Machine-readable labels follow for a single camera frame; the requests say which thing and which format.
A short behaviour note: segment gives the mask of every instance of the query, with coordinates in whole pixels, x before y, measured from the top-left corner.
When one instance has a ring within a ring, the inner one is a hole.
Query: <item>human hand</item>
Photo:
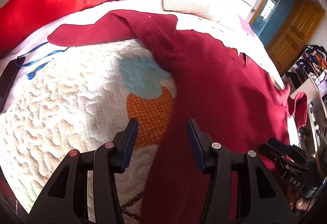
[[[298,210],[310,210],[316,201],[316,199],[314,198],[310,204],[311,198],[300,197],[300,194],[296,193],[290,187],[288,188],[285,196],[291,209],[295,207]]]

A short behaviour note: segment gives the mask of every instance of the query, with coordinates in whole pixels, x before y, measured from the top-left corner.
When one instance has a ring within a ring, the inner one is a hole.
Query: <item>orange dotted patch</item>
[[[173,110],[174,98],[162,87],[159,98],[143,99],[134,94],[127,98],[128,118],[137,118],[139,133],[134,149],[159,144],[166,131]]]

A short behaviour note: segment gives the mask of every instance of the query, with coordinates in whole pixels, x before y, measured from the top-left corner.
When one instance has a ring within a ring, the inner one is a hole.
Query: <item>wooden door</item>
[[[267,52],[280,75],[299,58],[324,15],[324,10],[309,0],[298,0],[287,20],[267,46]]]

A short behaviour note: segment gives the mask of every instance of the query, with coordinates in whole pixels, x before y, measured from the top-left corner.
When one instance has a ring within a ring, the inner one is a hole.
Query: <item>quilted mattress pad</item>
[[[0,164],[17,199],[29,212],[71,149],[94,150],[136,117],[136,147],[116,184],[125,222],[137,222],[148,170],[175,95],[170,74],[137,39],[69,48],[0,116],[0,134],[5,135]],[[94,221],[92,197],[90,173],[88,206]]]

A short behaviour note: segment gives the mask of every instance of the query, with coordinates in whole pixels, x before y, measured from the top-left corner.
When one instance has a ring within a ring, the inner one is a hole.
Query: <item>black phone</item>
[[[0,76],[0,112],[4,108],[9,91],[14,84],[19,69],[21,68],[21,66],[17,65],[22,65],[24,61],[25,57],[20,57],[10,61]]]

